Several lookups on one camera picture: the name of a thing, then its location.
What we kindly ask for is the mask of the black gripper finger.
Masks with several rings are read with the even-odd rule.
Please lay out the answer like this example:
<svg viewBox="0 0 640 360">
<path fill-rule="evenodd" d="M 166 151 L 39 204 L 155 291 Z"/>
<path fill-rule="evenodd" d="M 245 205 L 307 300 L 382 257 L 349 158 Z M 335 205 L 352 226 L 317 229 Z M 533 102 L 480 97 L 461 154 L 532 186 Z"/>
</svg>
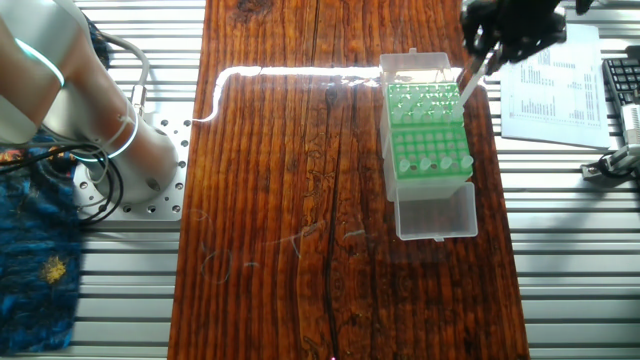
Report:
<svg viewBox="0 0 640 360">
<path fill-rule="evenodd" d="M 495 47 L 498 13 L 498 2 L 492 0 L 473 0 L 463 7 L 460 14 L 463 44 L 471 56 L 486 56 Z"/>
<path fill-rule="evenodd" d="M 543 29 L 532 36 L 519 35 L 508 39 L 504 34 L 497 33 L 497 50 L 491 55 L 486 65 L 486 75 L 497 72 L 507 63 L 516 64 L 539 53 L 557 43 L 564 43 L 567 39 L 566 27 Z"/>
</svg>

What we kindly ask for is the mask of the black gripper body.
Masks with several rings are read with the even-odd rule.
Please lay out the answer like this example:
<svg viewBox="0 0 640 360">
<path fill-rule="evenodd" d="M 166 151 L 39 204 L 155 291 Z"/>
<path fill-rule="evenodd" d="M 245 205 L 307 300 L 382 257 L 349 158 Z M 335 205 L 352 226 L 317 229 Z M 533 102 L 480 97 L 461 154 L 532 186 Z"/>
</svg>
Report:
<svg viewBox="0 0 640 360">
<path fill-rule="evenodd" d="M 562 33 L 565 18 L 556 12 L 559 0 L 498 0 L 494 29 L 501 43 L 531 41 Z"/>
</svg>

